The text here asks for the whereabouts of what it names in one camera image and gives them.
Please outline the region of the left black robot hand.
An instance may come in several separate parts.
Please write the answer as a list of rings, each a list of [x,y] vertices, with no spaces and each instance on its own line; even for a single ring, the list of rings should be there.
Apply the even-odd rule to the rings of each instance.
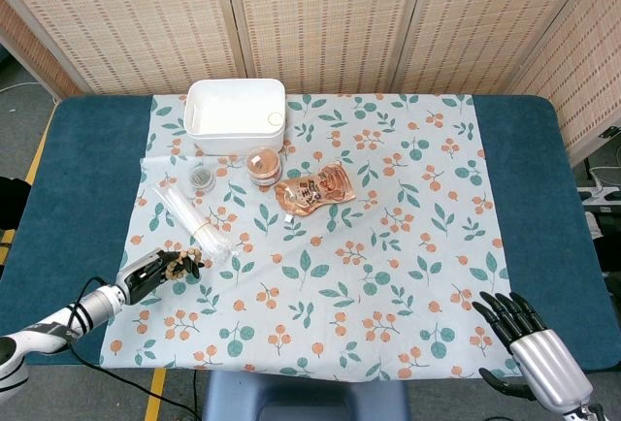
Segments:
[[[134,264],[120,270],[115,285],[122,290],[125,304],[132,306],[168,280],[191,275],[198,279],[205,267],[202,253],[190,248],[184,251],[155,249]]]

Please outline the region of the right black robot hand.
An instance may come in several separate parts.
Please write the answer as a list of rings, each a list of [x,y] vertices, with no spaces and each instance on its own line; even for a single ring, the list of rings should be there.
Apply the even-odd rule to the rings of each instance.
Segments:
[[[593,386],[560,337],[515,292],[481,292],[474,309],[484,318],[524,377],[523,384],[500,380],[481,368],[479,375],[497,392],[538,402],[564,420],[604,420],[601,405],[591,402]]]

